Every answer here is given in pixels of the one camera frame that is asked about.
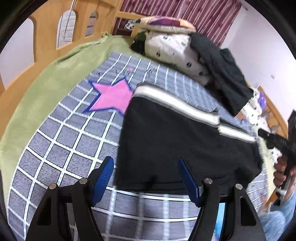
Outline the right hand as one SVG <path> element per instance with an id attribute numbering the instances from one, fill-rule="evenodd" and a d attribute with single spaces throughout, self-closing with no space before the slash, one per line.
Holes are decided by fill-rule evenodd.
<path id="1" fill-rule="evenodd" d="M 287 179 L 287 176 L 284 174 L 285 169 L 287 167 L 287 157 L 281 156 L 277 159 L 277 163 L 274 165 L 275 172 L 273 174 L 274 185 L 276 187 L 280 187 L 283 182 Z"/>

